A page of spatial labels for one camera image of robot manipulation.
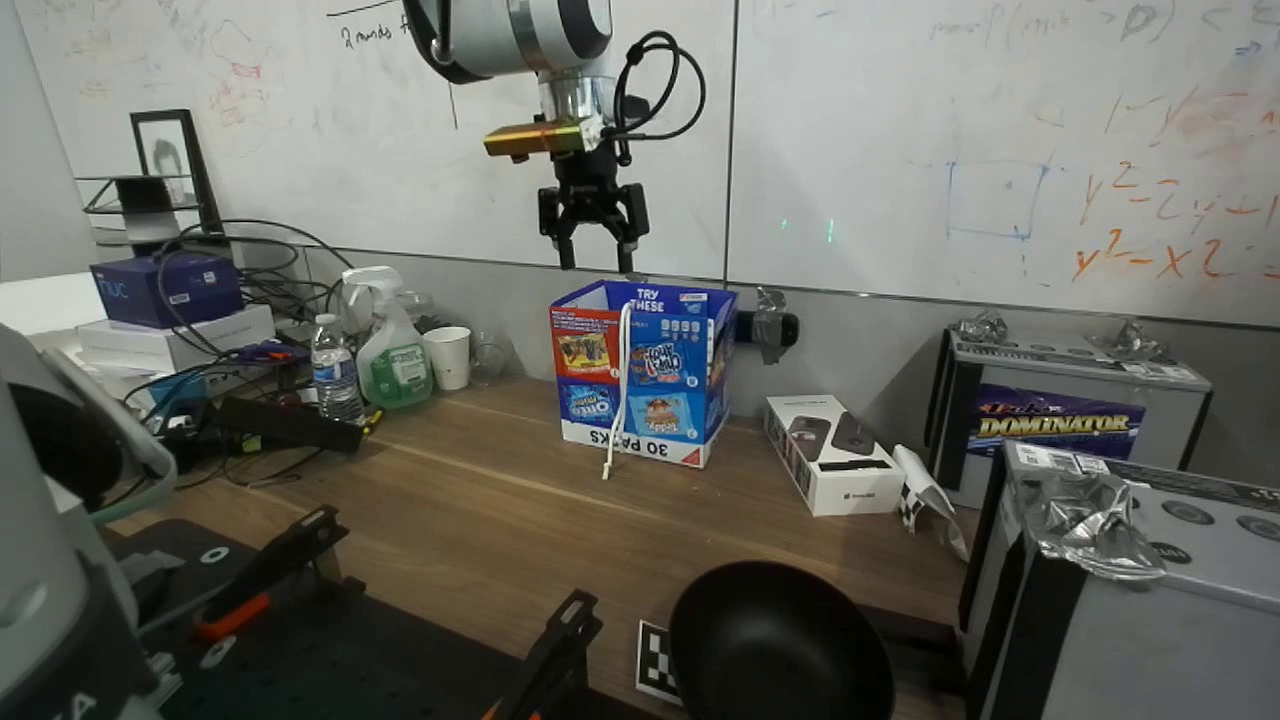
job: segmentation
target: whiteboard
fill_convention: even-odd
[[[19,19],[76,178],[139,173],[127,112],[190,107],[225,215],[303,226],[339,249],[555,264],[535,232],[553,163],[478,149],[541,112],[535,80],[444,86],[399,0],[19,0]],[[648,187],[635,269],[718,275],[733,11],[629,0],[613,26],[613,69],[640,34],[669,28],[711,86],[698,128],[635,143],[620,173]],[[576,255],[615,269],[600,227],[576,232]]]
[[[1280,323],[1280,0],[742,0],[733,279]]]

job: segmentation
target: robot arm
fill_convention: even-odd
[[[623,94],[629,69],[643,51],[673,51],[673,76],[658,106],[673,96],[681,62],[695,62],[669,37],[650,34],[629,51],[620,88],[602,73],[613,42],[613,0],[404,0],[408,34],[420,58],[449,86],[477,86],[489,76],[535,73],[544,107],[530,126],[509,126],[482,135],[489,156],[528,162],[548,152],[559,187],[541,187],[541,232],[555,245],[559,269],[576,269],[571,232],[600,226],[615,239],[620,274],[632,274],[632,254],[648,232],[648,205],[640,185],[615,185],[615,170],[632,163],[629,139],[658,107],[635,107]]]

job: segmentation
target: cup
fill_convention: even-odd
[[[470,329],[449,323],[425,331],[426,360],[437,368],[437,386],[444,392],[458,392],[470,380]]]

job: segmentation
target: wooden countertop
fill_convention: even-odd
[[[890,516],[812,520],[749,425],[729,425],[711,464],[615,459],[559,441],[553,386],[495,386],[390,417],[360,456],[323,456],[263,480],[270,459],[229,464],[167,514],[263,544],[317,505],[352,536],[339,560],[369,594],[523,657],[571,594],[600,596],[591,688],[673,716],[632,688],[635,619],[729,560],[809,568],[855,606],[954,619],[963,568]],[[946,696],[899,692],[895,716],[959,716]]]

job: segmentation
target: small white box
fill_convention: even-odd
[[[895,459],[834,397],[769,397],[763,435],[812,516],[890,514],[903,498]]]
[[[203,322],[190,329],[218,352],[275,340],[268,306],[243,306],[243,311]],[[177,329],[97,322],[97,323],[81,323],[76,340],[81,340],[82,365],[102,365],[102,368],[181,374],[211,360],[211,352],[200,349],[195,336],[177,336]]]

